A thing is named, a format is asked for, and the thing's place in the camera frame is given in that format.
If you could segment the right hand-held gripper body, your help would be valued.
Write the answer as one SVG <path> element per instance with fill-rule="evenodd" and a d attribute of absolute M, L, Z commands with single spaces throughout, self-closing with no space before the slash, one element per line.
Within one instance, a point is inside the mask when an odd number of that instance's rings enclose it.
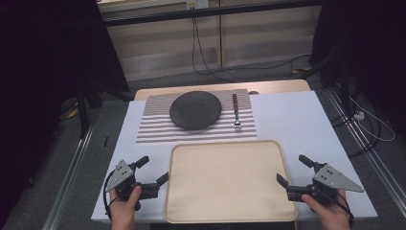
<path fill-rule="evenodd" d="M 364 189 L 354 181 L 337 171 L 329 164 L 312 163 L 310 168 L 315 171 L 312 183 L 301 187 L 291 186 L 285 182 L 287 199 L 303 202 L 302 195 L 309 195 L 323 206 L 331 205 L 338 196 L 338 190 L 363 193 Z"/>

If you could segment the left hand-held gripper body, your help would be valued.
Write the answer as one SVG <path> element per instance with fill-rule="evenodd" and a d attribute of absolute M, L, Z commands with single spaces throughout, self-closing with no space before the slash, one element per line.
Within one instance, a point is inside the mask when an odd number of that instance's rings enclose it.
<path fill-rule="evenodd" d="M 133 189 L 140 186 L 142 192 L 135 205 L 135 210 L 138 211 L 141 209 L 140 201 L 142 199 L 158 197 L 160 186 L 156 181 L 148 184 L 138 182 L 135 177 L 137 170 L 135 166 L 136 162 L 127 164 L 124 160 L 120 160 L 115 169 L 109 173 L 104 181 L 104 194 L 107 195 L 111 190 L 115 190 L 118 199 L 128 201 Z"/>

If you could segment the person's left hand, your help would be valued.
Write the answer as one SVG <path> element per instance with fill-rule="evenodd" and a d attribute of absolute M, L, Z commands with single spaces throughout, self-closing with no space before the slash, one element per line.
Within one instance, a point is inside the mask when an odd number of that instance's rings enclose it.
<path fill-rule="evenodd" d="M 115 190 L 109 192 L 111 211 L 111 230 L 133 230 L 135 205 L 141 195 L 142 188 L 133 189 L 128 201 L 120 201 Z"/>

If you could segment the person's right hand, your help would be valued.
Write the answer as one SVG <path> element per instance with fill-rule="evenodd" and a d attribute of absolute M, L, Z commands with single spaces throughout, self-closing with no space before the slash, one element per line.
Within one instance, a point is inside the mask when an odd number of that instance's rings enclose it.
<path fill-rule="evenodd" d="M 325 207 L 310 195 L 302 195 L 302 200 L 319 215 L 322 230 L 350 230 L 350 216 L 337 204 Z"/>

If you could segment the white table cover board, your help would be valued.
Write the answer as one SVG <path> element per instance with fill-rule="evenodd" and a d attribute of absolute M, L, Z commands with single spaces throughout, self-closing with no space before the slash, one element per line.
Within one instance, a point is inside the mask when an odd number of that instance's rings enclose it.
<path fill-rule="evenodd" d="M 146 101 L 130 103 L 124 118 L 122 131 L 110 164 L 120 160 L 135 162 L 143 156 L 149 162 L 136 173 L 138 180 L 149 183 L 163 173 L 169 173 L 169 163 L 174 147 L 178 145 L 234 143 L 242 141 L 274 141 L 282 149 L 285 166 L 294 185 L 310 183 L 314 173 L 300 162 L 305 155 L 313 161 L 329 163 L 352 181 L 358 179 L 356 172 L 338 140 L 316 94 L 312 91 L 249 95 L 257 138 L 223 142 L 198 142 L 185 144 L 138 144 L 136 137 L 144 113 Z M 143 222 L 165 222 L 164 209 L 168 183 L 155 199 L 145 200 L 135 219 Z M 296 203 L 298 215 L 294 220 L 315 219 L 315 214 L 304 204 Z"/>

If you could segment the striped placemat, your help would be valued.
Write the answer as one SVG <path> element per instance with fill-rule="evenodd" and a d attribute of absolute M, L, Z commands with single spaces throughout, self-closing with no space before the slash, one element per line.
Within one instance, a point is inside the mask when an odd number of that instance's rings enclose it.
<path fill-rule="evenodd" d="M 138 144 L 185 144 L 198 142 L 223 142 L 255 140 L 257 131 L 248 91 L 245 89 L 205 91 L 217 96 L 222 104 L 218 120 L 200 130 L 185 130 L 173 123 L 169 109 L 176 98 L 185 93 L 172 93 L 147 98 L 144 113 L 136 137 Z M 241 130 L 234 129 L 233 94 L 237 94 Z"/>

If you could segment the beige plastic tray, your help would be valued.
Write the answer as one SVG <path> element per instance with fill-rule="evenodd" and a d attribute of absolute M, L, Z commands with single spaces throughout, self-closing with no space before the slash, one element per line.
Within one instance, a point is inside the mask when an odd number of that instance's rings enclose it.
<path fill-rule="evenodd" d="M 292 221 L 298 207 L 287 199 L 278 175 L 289 177 L 282 149 L 274 141 L 178 145 L 170 157 L 165 219 Z"/>

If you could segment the dark grey round plate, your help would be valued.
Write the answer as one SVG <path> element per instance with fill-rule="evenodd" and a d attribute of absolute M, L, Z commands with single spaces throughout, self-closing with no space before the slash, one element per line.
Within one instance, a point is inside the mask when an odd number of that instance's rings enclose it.
<path fill-rule="evenodd" d="M 222 104 L 217 96 L 205 91 L 192 91 L 174 100 L 170 119 L 185 130 L 200 130 L 214 124 L 220 117 Z"/>

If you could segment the black metal stand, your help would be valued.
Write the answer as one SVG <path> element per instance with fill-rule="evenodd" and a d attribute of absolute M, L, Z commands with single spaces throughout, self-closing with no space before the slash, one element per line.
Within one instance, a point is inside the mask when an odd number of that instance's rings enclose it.
<path fill-rule="evenodd" d="M 132 98 L 126 94 L 97 82 L 96 80 L 81 80 L 77 87 L 77 102 L 81 128 L 80 138 L 84 138 L 90 129 L 86 105 L 89 104 L 92 108 L 100 108 L 103 104 L 103 100 L 99 95 L 100 92 L 105 92 L 124 102 L 132 101 Z"/>
<path fill-rule="evenodd" d="M 318 73 L 323 87 L 331 87 L 340 83 L 340 99 L 346 115 L 350 115 L 349 99 L 349 64 L 342 48 L 333 46 L 327 56 L 312 66 L 307 72 L 299 76 L 300 80 L 307 80 Z"/>

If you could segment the dark curtain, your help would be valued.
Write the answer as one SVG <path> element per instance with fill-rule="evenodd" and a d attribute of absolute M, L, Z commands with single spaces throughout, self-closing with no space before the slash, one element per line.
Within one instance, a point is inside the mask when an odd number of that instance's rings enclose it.
<path fill-rule="evenodd" d="M 406 135 L 406 0 L 322 0 L 309 63 L 331 52 Z"/>
<path fill-rule="evenodd" d="M 45 158 L 61 104 L 128 88 L 100 0 L 0 0 L 0 228 Z"/>

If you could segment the aluminium floor rail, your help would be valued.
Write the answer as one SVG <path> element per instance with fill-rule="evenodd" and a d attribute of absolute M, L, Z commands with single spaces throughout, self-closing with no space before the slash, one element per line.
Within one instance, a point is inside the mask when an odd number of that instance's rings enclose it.
<path fill-rule="evenodd" d="M 324 91 L 328 117 L 343 141 L 347 155 L 380 215 L 406 220 L 406 137 L 364 95 L 350 99 L 346 115 L 337 89 Z M 363 111 L 364 119 L 353 118 Z"/>
<path fill-rule="evenodd" d="M 73 160 L 65 174 L 62 185 L 57 193 L 56 200 L 45 220 L 42 230 L 57 230 L 62 219 L 64 210 L 68 203 L 70 194 L 73 191 L 74 183 L 77 179 L 82 159 L 88 149 L 94 125 L 91 125 L 80 137 L 78 147 L 75 151 Z"/>

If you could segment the white wall outlet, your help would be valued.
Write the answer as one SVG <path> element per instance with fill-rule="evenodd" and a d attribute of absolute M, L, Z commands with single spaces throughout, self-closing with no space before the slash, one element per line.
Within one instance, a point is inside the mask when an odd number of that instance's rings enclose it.
<path fill-rule="evenodd" d="M 188 10 L 201 10 L 209 7 L 209 0 L 187 0 L 186 7 Z"/>

